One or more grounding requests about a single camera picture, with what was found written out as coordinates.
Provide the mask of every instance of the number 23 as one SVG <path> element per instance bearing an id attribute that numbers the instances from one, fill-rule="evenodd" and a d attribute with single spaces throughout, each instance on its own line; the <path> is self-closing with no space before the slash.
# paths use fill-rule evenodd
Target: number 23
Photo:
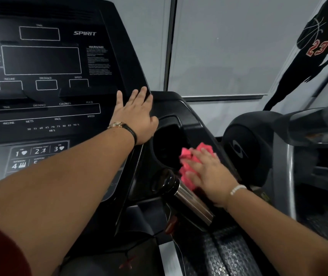
<path id="1" fill-rule="evenodd" d="M 325 51 L 325 49 L 327 48 L 328 46 L 328 40 L 327 41 L 323 41 L 321 44 L 320 44 L 320 40 L 316 40 L 313 45 L 309 48 L 309 50 L 307 51 L 306 55 L 311 57 L 315 54 L 316 55 L 319 55 L 321 53 L 323 53 Z"/>

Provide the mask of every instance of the cleaning cloth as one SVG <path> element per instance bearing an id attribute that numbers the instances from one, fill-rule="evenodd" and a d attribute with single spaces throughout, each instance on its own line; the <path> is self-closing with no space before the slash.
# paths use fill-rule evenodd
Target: cleaning cloth
<path id="1" fill-rule="evenodd" d="M 197 146 L 196 150 L 201 151 L 202 148 L 205 148 L 205 149 L 206 149 L 208 152 L 210 152 L 212 155 L 214 154 L 214 152 L 213 152 L 213 150 L 212 150 L 212 147 L 211 147 L 210 145 L 206 145 L 206 144 L 204 144 L 203 142 L 201 142 L 201 143 Z M 180 158 L 180 159 L 192 160 L 192 161 L 194 161 L 194 162 L 198 162 L 198 163 L 200 163 L 200 160 L 199 160 L 196 156 L 192 155 L 191 151 L 189 151 L 189 149 L 187 149 L 187 148 L 182 148 L 182 153 L 180 154 L 179 158 Z M 196 171 L 194 171 L 194 170 L 189 166 L 188 163 L 182 162 L 182 167 L 181 167 L 180 170 L 179 170 L 179 173 L 180 173 L 181 176 L 182 176 L 180 179 L 181 179 L 182 182 L 187 186 L 187 188 L 189 188 L 191 191 L 193 191 L 194 189 L 196 189 L 196 186 L 192 183 L 192 181 L 191 181 L 189 178 L 186 177 L 186 172 L 187 172 L 187 171 L 194 172 L 194 173 L 196 173 L 198 176 L 199 176 L 199 174 L 198 174 Z"/>

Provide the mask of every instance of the black watch strap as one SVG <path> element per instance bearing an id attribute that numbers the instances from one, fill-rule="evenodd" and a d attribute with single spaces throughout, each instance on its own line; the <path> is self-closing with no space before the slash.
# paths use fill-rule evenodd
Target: black watch strap
<path id="1" fill-rule="evenodd" d="M 137 134 L 125 123 L 121 127 L 126 129 L 127 131 L 129 131 L 133 135 L 134 145 L 136 145 L 137 144 Z"/>

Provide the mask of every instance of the wristwatch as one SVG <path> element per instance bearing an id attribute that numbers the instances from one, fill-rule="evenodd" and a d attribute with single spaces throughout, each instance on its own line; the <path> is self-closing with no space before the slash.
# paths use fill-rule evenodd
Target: wristwatch
<path id="1" fill-rule="evenodd" d="M 108 127 L 108 129 L 111 129 L 111 128 L 124 128 L 124 129 L 126 129 L 127 131 L 129 131 L 133 135 L 134 145 L 137 144 L 137 135 L 136 135 L 136 133 L 126 123 L 114 122 L 113 124 L 109 125 L 109 127 Z"/>

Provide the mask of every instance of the black lid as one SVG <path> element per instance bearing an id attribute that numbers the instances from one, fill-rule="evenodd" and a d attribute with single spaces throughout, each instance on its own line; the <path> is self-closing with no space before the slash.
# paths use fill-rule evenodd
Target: black lid
<path id="1" fill-rule="evenodd" d="M 152 177 L 151 190 L 154 194 L 163 195 L 169 192 L 175 186 L 176 176 L 168 168 L 159 170 Z"/>

